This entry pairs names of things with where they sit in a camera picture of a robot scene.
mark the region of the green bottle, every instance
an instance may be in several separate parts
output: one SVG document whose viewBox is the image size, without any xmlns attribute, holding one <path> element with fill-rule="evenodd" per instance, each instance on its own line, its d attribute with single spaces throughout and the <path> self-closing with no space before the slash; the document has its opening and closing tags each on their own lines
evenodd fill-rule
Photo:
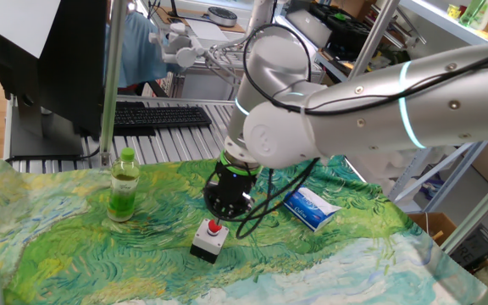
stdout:
<svg viewBox="0 0 488 305">
<path fill-rule="evenodd" d="M 122 149 L 119 159 L 112 166 L 112 194 L 107 215 L 117 222 L 124 222 L 135 211 L 136 185 L 139 182 L 139 163 L 135 160 L 135 151 Z"/>
<path fill-rule="evenodd" d="M 472 0 L 468 8 L 466 8 L 466 12 L 464 12 L 463 16 L 458 20 L 458 23 L 464 26 L 469 26 L 470 23 L 474 21 L 475 15 L 478 14 L 485 2 L 486 0 Z"/>
</svg>

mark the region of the teal light ring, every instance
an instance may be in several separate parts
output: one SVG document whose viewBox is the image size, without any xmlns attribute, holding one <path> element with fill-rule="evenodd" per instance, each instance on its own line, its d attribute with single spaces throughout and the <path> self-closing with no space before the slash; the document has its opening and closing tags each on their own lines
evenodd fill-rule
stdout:
<svg viewBox="0 0 488 305">
<path fill-rule="evenodd" d="M 250 115 L 249 112 L 247 112 L 247 110 L 245 110 L 239 103 L 238 103 L 238 99 L 235 97 L 235 104 L 236 106 L 241 110 L 241 112 L 243 114 L 245 114 L 246 116 Z"/>
<path fill-rule="evenodd" d="M 408 72 L 408 67 L 410 66 L 411 62 L 406 62 L 402 69 L 400 70 L 400 78 L 398 80 L 398 85 L 400 86 L 400 92 L 406 90 L 404 86 L 404 81 L 406 80 L 406 73 Z M 419 142 L 415 134 L 413 133 L 412 124 L 410 124 L 410 118 L 408 116 L 408 109 L 406 108 L 406 98 L 400 97 L 398 99 L 398 106 L 400 107 L 400 116 L 402 117 L 402 122 L 404 123 L 404 128 L 406 129 L 406 133 L 410 140 L 412 140 L 413 144 L 416 147 L 421 149 L 426 148 L 423 144 Z"/>
</svg>

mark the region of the tissue box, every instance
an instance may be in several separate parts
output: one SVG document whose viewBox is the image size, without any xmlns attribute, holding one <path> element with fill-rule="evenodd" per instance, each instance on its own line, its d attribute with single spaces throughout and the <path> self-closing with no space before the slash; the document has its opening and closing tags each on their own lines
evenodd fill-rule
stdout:
<svg viewBox="0 0 488 305">
<path fill-rule="evenodd" d="M 335 212 L 341 209 L 306 187 L 301 187 L 291 197 L 287 196 L 284 205 L 314 232 L 326 225 Z"/>
</svg>

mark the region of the black keyboard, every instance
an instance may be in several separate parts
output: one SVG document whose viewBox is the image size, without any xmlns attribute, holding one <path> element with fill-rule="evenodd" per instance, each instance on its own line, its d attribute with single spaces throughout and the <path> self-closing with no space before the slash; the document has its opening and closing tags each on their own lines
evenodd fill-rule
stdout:
<svg viewBox="0 0 488 305">
<path fill-rule="evenodd" d="M 212 120 L 200 107 L 146 108 L 143 103 L 117 103 L 114 134 L 145 136 L 155 134 L 153 128 L 209 126 L 210 124 Z"/>
</svg>

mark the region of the green patterned fabric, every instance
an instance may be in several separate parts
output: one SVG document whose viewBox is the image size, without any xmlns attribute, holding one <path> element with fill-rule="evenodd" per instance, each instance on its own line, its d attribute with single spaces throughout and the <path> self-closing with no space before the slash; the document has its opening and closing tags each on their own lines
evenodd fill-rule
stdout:
<svg viewBox="0 0 488 305">
<path fill-rule="evenodd" d="M 130 221 L 106 216 L 110 174 L 19 174 L 0 160 L 7 304 L 470 304 L 485 286 L 338 156 L 305 186 L 342 207 L 313 233 L 281 208 L 216 264 L 189 254 L 215 160 L 144 165 Z M 308 162 L 276 170 L 275 188 Z M 268 170 L 252 196 L 262 201 Z"/>
</svg>

